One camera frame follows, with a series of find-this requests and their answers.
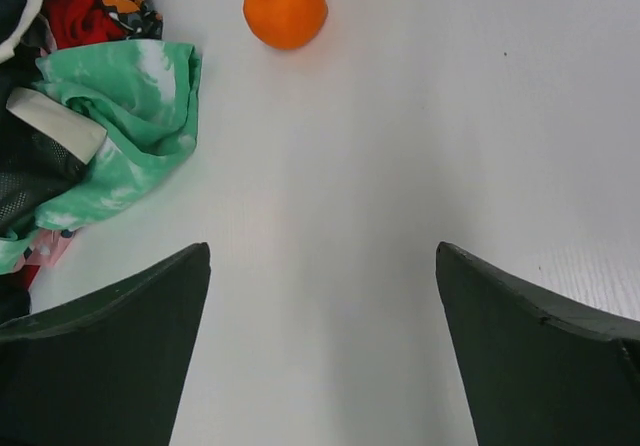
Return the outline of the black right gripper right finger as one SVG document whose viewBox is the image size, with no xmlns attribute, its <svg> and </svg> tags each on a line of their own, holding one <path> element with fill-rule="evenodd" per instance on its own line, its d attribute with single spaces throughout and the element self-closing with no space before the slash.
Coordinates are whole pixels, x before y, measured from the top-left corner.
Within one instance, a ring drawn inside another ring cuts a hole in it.
<svg viewBox="0 0 640 446">
<path fill-rule="evenodd" d="M 637 321 L 446 242 L 436 280 L 479 444 L 638 444 Z"/>
</svg>

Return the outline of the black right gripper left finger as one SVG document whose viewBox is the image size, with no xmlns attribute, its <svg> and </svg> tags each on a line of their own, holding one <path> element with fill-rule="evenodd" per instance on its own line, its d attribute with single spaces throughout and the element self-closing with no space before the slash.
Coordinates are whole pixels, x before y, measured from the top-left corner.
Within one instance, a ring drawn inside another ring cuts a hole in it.
<svg viewBox="0 0 640 446">
<path fill-rule="evenodd" d="M 195 243 L 2 324 L 2 444 L 169 444 L 210 274 Z"/>
</svg>

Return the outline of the red cloth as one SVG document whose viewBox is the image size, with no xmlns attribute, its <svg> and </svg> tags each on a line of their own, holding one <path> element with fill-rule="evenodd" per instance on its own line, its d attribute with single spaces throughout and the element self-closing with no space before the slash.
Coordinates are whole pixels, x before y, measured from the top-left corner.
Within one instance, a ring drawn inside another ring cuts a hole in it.
<svg viewBox="0 0 640 446">
<path fill-rule="evenodd" d="M 124 39 L 126 34 L 102 8 L 100 0 L 44 0 L 58 49 Z"/>
</svg>

